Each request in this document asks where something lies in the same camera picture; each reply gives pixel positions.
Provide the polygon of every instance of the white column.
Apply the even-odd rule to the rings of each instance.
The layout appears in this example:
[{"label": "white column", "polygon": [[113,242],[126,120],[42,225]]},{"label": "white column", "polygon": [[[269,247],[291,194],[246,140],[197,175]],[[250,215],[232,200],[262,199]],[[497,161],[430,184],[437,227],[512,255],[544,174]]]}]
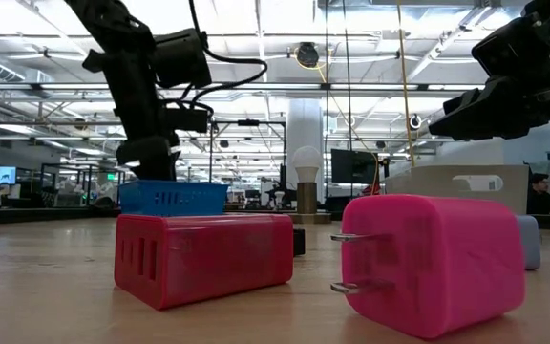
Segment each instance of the white column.
[{"label": "white column", "polygon": [[[291,99],[287,111],[286,135],[287,135],[287,187],[296,189],[298,176],[292,166],[292,158],[296,150],[311,146],[324,152],[323,140],[323,114],[320,99]],[[321,168],[317,173],[317,200],[324,203],[324,156],[320,155]]]}]

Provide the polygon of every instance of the wooden table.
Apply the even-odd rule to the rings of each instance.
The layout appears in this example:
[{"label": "wooden table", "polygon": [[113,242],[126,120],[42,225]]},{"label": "wooden table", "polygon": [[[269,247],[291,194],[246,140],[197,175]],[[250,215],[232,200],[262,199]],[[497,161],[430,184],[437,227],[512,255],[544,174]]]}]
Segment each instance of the wooden table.
[{"label": "wooden table", "polygon": [[[284,286],[157,312],[114,286],[113,219],[0,226],[0,343],[422,343],[357,315],[338,281],[338,224],[305,226]],[[436,343],[550,343],[550,232],[524,306]]]}]

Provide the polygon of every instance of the red power adapter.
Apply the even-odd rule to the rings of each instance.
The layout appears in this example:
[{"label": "red power adapter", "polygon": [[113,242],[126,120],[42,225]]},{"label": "red power adapter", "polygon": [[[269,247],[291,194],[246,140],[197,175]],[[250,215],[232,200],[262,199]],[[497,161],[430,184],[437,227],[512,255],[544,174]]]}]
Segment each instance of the red power adapter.
[{"label": "red power adapter", "polygon": [[283,284],[292,278],[286,215],[121,215],[116,284],[157,310]]}]

